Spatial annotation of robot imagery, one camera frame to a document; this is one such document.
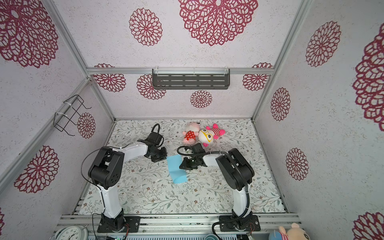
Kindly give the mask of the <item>light blue paper sheet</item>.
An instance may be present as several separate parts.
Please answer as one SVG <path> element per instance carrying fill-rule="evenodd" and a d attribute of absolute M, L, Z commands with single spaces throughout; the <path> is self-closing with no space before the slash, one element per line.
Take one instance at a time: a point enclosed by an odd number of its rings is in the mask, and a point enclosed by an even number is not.
<path fill-rule="evenodd" d="M 187 181 L 186 171 L 180 169 L 182 162 L 182 156 L 180 155 L 167 157 L 168 170 L 174 184 L 182 184 Z"/>

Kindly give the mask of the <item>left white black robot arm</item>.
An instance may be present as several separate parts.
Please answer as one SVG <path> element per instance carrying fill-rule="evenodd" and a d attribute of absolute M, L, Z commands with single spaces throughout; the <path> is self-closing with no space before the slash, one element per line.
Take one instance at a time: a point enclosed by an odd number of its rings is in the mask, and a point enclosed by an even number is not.
<path fill-rule="evenodd" d="M 164 137 L 152 132 L 144 140 L 125 147 L 105 146 L 98 150 L 88 176 L 101 194 L 104 205 L 102 216 L 116 219 L 122 214 L 117 183 L 123 172 L 123 163 L 138 157 L 145 157 L 156 163 L 167 158 L 167 149 L 162 146 Z"/>

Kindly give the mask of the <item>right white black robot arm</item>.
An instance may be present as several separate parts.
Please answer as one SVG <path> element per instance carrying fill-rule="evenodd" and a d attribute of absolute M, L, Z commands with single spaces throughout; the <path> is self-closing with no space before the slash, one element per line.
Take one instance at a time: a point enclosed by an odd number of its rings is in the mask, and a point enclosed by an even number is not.
<path fill-rule="evenodd" d="M 233 216 L 236 220 L 245 218 L 251 212 L 249 188 L 255 171 L 242 153 L 233 148 L 225 151 L 203 149 L 201 144 L 180 146 L 177 153 L 183 156 L 180 169 L 190 171 L 199 167 L 215 167 L 220 169 L 226 183 L 233 190 Z"/>

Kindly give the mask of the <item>yellow face plush doll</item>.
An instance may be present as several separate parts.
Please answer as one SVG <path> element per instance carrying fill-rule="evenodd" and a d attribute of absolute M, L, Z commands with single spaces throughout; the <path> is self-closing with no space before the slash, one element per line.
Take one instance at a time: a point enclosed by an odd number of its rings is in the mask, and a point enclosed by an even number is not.
<path fill-rule="evenodd" d="M 208 147 L 214 141 L 218 140 L 226 133 L 224 129 L 221 129 L 217 124 L 212 126 L 206 126 L 199 131 L 199 141 L 204 147 Z"/>

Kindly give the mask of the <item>pink plush doll red dress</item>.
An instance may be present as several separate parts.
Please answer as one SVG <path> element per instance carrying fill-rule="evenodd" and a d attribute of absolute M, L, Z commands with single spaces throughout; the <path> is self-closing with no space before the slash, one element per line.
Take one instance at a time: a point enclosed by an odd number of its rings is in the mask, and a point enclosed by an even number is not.
<path fill-rule="evenodd" d="M 189 123 L 186 130 L 183 131 L 183 143 L 187 146 L 194 145 L 198 140 L 200 125 L 198 123 Z"/>

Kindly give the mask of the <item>teal round cup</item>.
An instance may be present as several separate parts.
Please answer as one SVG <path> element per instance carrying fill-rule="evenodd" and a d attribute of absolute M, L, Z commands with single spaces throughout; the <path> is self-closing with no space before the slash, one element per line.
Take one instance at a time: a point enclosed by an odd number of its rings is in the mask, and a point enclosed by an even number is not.
<path fill-rule="evenodd" d="M 205 236 L 204 240 L 220 240 L 220 238 L 216 235 L 209 234 L 209 235 Z"/>

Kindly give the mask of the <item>blue plush toy foreground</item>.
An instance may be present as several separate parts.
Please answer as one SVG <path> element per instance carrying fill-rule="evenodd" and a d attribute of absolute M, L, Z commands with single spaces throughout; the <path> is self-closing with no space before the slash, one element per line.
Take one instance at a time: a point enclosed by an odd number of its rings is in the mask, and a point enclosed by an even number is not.
<path fill-rule="evenodd" d="M 268 240 L 284 240 L 285 235 L 280 231 L 273 231 L 269 234 Z"/>

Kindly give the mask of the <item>white analog clock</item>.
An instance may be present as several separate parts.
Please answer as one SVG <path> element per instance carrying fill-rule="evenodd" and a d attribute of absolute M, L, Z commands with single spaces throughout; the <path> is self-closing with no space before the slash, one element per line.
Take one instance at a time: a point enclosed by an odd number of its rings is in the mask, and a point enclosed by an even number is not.
<path fill-rule="evenodd" d="M 87 240 L 88 231 L 83 226 L 70 226 L 59 230 L 55 240 Z"/>

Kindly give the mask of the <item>pink plush toy foreground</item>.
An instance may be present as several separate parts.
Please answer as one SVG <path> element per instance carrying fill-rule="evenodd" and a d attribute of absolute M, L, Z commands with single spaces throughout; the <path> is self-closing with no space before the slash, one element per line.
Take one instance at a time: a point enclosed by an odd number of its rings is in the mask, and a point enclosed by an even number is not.
<path fill-rule="evenodd" d="M 292 223 L 291 228 L 286 230 L 283 226 L 279 226 L 279 233 L 283 240 L 310 240 L 309 234 L 303 230 L 297 223 Z"/>

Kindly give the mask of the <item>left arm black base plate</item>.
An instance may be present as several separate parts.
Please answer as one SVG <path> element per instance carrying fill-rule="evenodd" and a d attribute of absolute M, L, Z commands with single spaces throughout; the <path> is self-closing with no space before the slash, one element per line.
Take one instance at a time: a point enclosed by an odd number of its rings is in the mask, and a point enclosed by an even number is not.
<path fill-rule="evenodd" d="M 110 219 L 102 215 L 98 233 L 137 233 L 140 226 L 141 217 L 117 217 Z"/>

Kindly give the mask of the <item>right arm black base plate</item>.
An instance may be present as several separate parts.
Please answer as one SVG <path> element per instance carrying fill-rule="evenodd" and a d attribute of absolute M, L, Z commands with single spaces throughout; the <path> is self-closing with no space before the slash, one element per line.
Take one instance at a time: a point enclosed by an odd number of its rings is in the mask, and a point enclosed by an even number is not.
<path fill-rule="evenodd" d="M 233 216 L 220 216 L 219 221 L 221 232 L 259 232 L 261 225 L 256 215 L 249 214 L 245 218 L 238 221 L 225 223 L 225 221 L 233 220 Z"/>

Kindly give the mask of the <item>grey slotted wall shelf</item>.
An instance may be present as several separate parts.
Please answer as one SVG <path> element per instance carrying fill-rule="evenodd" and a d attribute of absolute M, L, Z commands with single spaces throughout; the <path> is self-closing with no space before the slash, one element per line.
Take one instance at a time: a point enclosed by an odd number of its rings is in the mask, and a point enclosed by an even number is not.
<path fill-rule="evenodd" d="M 161 71 L 152 70 L 152 85 L 156 90 L 227 90 L 230 70 L 220 71 Z"/>

